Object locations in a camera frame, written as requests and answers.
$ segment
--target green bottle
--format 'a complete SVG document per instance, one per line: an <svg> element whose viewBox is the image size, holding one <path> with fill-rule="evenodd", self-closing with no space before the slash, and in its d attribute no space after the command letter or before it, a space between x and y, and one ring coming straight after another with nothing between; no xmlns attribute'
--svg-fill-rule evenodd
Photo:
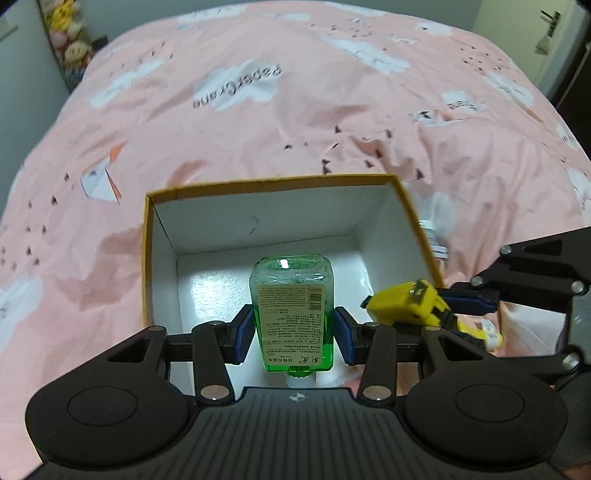
<svg viewBox="0 0 591 480"><path fill-rule="evenodd" d="M265 368L292 377L333 366L334 280L322 255L265 257L250 277Z"/></svg>

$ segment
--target door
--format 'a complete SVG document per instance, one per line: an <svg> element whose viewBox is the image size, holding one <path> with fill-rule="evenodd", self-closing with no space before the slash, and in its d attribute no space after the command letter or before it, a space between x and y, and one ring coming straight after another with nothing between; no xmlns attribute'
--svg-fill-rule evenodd
<svg viewBox="0 0 591 480"><path fill-rule="evenodd" d="M503 49L537 85L564 36L574 5L575 0L483 0L472 31ZM550 15L561 14L549 54L536 53L536 44L550 28L542 10Z"/></svg>

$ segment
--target open box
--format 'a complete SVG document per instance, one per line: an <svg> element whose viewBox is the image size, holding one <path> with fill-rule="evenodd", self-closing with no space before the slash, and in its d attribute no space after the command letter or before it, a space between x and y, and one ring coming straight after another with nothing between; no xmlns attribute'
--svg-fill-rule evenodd
<svg viewBox="0 0 591 480"><path fill-rule="evenodd" d="M395 176L343 175L202 184L150 193L144 231L144 322L170 335L203 322L230 321L251 303L248 279L269 255L321 254L335 278L335 306L360 323L367 295L426 278L442 286L430 247ZM255 335L242 365L228 365L237 396L244 386L285 387L266 372ZM351 376L335 345L335 366L317 384ZM171 382L194 394L190 364Z"/></svg>

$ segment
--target yellow object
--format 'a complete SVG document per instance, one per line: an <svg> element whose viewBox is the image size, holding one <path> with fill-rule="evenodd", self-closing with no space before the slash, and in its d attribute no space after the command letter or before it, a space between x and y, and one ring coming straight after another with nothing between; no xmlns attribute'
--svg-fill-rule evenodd
<svg viewBox="0 0 591 480"><path fill-rule="evenodd" d="M70 28L70 24L74 20L76 13L76 7L74 6L74 0L66 0L59 5L51 14L50 29L67 32Z"/></svg>
<svg viewBox="0 0 591 480"><path fill-rule="evenodd" d="M365 305L369 316L385 325L412 323L440 326L435 310L450 310L437 289L427 280L408 282L379 291Z"/></svg>
<svg viewBox="0 0 591 480"><path fill-rule="evenodd" d="M480 328L476 328L458 319L457 329L474 338L484 340L486 349L489 351L497 350L503 345L502 335L496 331L495 325L490 320L482 319L480 321Z"/></svg>

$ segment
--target pink bedspread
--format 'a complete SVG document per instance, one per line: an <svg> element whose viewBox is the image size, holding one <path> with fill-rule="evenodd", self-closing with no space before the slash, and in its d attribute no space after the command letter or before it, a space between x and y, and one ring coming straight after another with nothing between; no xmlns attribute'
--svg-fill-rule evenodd
<svg viewBox="0 0 591 480"><path fill-rule="evenodd" d="M591 224L589 160L474 34L282 1L157 21L101 51L0 226L0 476L39 462L23 420L35 391L141 328L146 192L372 172L407 182L449 247L450 283L503 244ZM550 348L560 316L520 314L504 320L507 352Z"/></svg>

